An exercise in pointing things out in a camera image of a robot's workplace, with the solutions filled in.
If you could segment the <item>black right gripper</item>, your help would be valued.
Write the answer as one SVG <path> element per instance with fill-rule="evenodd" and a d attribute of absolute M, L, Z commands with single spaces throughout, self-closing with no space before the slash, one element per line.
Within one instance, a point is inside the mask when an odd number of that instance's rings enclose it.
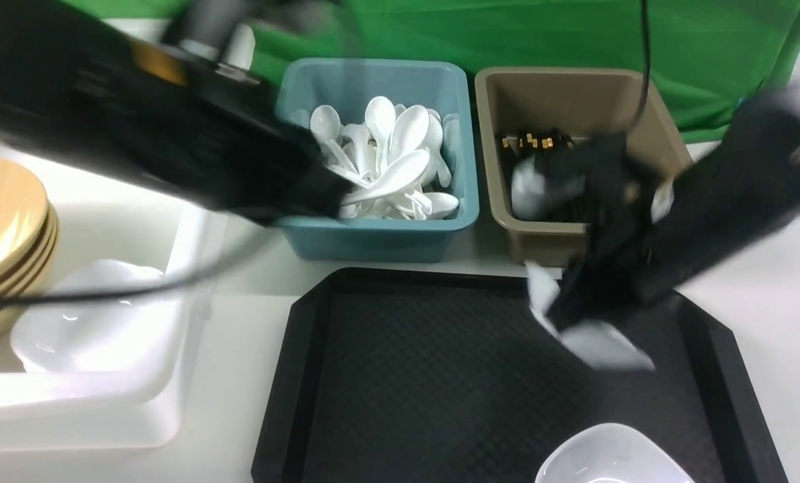
<path fill-rule="evenodd" d="M 569 260 L 560 294 L 548 309 L 557 328 L 574 319 L 634 323 L 670 323 L 677 312 L 671 290 L 640 300 L 630 272 L 650 260 L 640 238 L 652 228 L 652 200 L 658 189 L 683 171 L 630 150 L 622 133 L 597 135 L 550 157 L 551 174 L 585 178 L 585 196 L 595 205 L 593 222 L 585 224 L 585 247 Z"/>

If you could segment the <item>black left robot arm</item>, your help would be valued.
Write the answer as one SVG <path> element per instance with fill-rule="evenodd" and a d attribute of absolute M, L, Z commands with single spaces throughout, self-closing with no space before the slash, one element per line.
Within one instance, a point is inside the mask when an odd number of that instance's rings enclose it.
<path fill-rule="evenodd" d="M 225 63 L 249 21 L 310 30 L 317 1 L 189 1 L 160 40 L 62 1 L 0 1 L 0 142 L 262 226 L 337 218 L 352 183 L 269 85 Z"/>

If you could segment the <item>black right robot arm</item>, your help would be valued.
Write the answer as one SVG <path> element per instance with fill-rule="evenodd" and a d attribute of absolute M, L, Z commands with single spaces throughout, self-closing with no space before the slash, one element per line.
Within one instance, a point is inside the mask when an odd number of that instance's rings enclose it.
<path fill-rule="evenodd" d="M 716 147 L 673 176 L 628 155 L 622 133 L 514 169 L 511 198 L 532 211 L 585 195 L 603 224 L 544 309 L 558 330 L 621 320 L 800 215 L 800 85 L 747 98 Z"/>

